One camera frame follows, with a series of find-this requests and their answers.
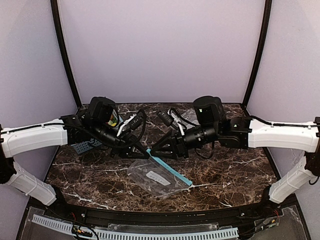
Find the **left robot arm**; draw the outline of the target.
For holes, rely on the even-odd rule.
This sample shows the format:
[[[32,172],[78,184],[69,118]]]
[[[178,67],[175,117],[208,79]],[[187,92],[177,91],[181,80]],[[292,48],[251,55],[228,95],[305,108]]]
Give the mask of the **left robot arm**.
[[[23,169],[14,156],[51,146],[71,146],[96,140],[122,159],[148,159],[140,140],[146,129],[143,109],[121,121],[116,103],[95,96],[77,114],[52,121],[0,130],[0,182],[30,196],[45,206],[64,201],[61,191]]]

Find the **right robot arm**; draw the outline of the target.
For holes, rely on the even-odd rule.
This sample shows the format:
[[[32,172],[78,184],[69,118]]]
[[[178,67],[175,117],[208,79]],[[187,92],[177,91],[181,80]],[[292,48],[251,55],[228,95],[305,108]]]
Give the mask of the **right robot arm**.
[[[263,191],[262,206],[276,207],[304,184],[319,179],[319,117],[303,123],[266,121],[253,115],[228,119],[221,99],[209,95],[194,100],[193,108],[198,124],[186,130],[170,130],[151,148],[152,156],[188,158],[189,150],[215,142],[233,149],[271,147],[304,151],[295,167]]]

